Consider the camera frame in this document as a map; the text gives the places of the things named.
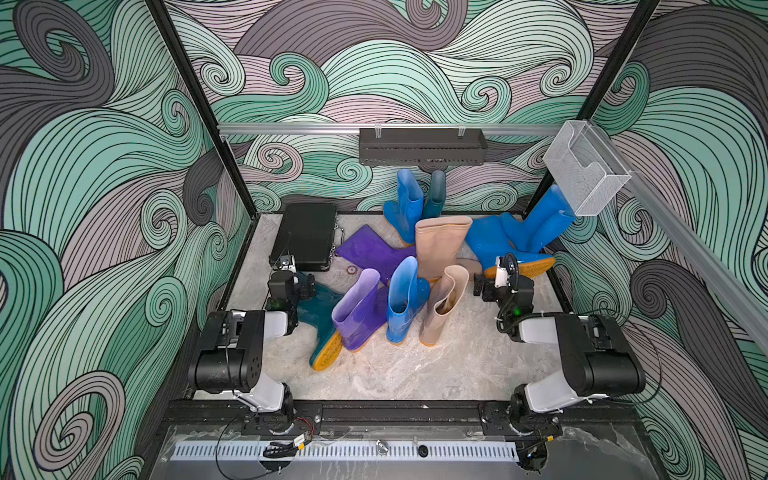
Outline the blue rain boot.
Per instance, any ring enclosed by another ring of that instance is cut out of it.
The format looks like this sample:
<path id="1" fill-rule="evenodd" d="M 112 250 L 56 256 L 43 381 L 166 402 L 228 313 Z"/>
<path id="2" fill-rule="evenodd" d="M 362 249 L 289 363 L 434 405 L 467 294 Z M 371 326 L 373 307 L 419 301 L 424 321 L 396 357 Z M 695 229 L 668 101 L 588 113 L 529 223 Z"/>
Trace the blue rain boot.
<path id="1" fill-rule="evenodd" d="M 518 251 L 538 253 L 559 237 L 575 221 L 576 215 L 562 190 L 552 185 L 524 220 L 510 213 L 500 215 L 507 238 Z"/>
<path id="2" fill-rule="evenodd" d="M 508 253 L 516 257 L 520 273 L 528 278 L 546 273 L 556 263 L 552 255 L 516 250 L 503 230 L 498 216 L 474 219 L 465 241 L 481 263 L 486 278 L 495 277 L 497 259 Z"/>

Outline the purple rain boot back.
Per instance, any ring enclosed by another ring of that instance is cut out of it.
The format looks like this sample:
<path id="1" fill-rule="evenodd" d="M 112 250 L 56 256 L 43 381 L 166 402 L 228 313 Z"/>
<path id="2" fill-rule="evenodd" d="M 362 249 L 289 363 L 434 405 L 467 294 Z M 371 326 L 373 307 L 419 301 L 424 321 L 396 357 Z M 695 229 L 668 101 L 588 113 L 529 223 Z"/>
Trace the purple rain boot back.
<path id="1" fill-rule="evenodd" d="M 394 271 L 408 256 L 416 256 L 416 247 L 394 248 L 369 225 L 363 225 L 337 249 L 336 254 L 362 269 L 374 269 L 380 281 L 388 285 Z"/>

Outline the beige rain boot large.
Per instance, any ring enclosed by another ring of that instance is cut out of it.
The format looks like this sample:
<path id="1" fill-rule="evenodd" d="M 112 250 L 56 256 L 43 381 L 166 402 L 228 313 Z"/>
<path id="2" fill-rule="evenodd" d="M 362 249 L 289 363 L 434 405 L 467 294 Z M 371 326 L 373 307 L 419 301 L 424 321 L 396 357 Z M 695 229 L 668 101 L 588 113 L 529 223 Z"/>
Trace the beige rain boot large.
<path id="1" fill-rule="evenodd" d="M 469 216 L 437 217 L 416 223 L 415 247 L 420 278 L 435 282 L 450 265 L 466 267 L 471 273 L 480 271 L 476 260 L 457 258 L 472 223 Z"/>

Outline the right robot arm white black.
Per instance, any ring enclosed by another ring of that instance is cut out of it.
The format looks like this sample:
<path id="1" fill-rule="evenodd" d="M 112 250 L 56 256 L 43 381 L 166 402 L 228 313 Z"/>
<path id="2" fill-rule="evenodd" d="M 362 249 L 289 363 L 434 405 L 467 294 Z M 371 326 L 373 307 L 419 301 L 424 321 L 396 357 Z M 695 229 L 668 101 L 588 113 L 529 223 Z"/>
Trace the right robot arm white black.
<path id="1" fill-rule="evenodd" d="M 495 273 L 473 275 L 473 294 L 498 306 L 499 333 L 517 343 L 558 348 L 558 370 L 516 387 L 509 410 L 513 421 L 645 389 L 644 370 L 616 320 L 599 313 L 535 311 L 534 287 L 511 253 L 496 259 Z"/>

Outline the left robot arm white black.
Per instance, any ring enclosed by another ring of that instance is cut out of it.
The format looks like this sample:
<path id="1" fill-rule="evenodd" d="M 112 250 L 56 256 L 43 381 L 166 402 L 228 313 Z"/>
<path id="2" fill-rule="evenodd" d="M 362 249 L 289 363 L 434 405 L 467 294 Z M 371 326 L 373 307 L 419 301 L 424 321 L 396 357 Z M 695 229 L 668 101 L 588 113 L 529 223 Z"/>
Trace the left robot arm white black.
<path id="1" fill-rule="evenodd" d="M 267 287 L 265 308 L 208 315 L 188 373 L 196 392 L 229 393 L 255 413 L 285 409 L 289 387 L 262 371 L 264 343 L 293 333 L 299 324 L 299 303 L 315 295 L 315 284 L 299 277 L 295 259 L 288 254 L 278 257 Z"/>

